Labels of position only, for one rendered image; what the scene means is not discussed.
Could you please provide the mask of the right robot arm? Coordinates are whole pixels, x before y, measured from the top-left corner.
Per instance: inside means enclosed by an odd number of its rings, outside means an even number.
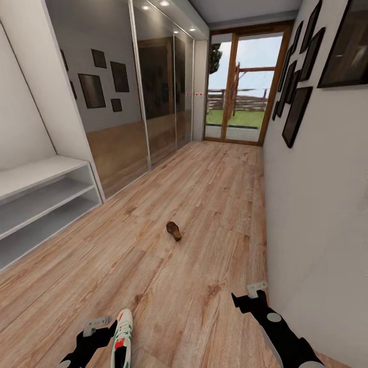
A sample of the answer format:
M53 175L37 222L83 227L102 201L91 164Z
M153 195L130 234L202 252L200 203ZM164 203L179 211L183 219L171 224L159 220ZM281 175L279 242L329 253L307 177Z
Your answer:
M232 294L235 307L240 307L242 313L251 312L256 318L281 368L327 368L315 355L310 344L303 337L298 338L282 316L267 307L266 296L262 291L267 287L266 281L246 285L248 295L236 298Z

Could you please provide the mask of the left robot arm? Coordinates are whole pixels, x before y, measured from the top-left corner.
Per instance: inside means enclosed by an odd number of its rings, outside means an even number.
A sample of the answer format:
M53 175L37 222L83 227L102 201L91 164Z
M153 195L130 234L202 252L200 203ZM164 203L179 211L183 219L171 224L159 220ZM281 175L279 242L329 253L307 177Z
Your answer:
M110 328L95 329L112 322L111 316L89 319L84 324L84 331L76 337L77 348L55 368L85 368L97 348L108 346L110 339L114 337L118 320Z

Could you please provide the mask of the sandal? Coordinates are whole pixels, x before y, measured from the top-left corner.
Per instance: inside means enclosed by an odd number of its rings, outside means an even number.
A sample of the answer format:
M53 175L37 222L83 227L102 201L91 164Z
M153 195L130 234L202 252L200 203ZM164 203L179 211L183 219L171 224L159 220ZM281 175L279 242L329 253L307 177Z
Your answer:
M166 229L168 233L173 234L176 242L181 241L181 234L179 232L179 227L173 221L167 222Z

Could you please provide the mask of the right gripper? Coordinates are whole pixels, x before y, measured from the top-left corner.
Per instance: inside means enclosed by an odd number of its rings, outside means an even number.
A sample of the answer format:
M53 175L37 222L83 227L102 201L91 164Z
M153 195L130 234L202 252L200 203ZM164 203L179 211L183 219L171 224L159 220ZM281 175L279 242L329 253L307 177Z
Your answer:
M234 294L232 294L235 307L240 307L240 311L242 313L251 312L253 316L255 316L254 312L258 305L263 304L268 306L265 293L261 290L257 292L258 298L251 299L248 295L241 296L236 298Z

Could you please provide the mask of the gym shoe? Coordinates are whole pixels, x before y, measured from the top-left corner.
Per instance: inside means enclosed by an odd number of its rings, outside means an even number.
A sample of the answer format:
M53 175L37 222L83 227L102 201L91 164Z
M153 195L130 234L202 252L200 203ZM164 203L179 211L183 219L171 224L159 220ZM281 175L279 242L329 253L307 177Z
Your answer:
M110 368L131 368L131 333L133 328L132 313L123 309L118 317L115 335L112 339Z

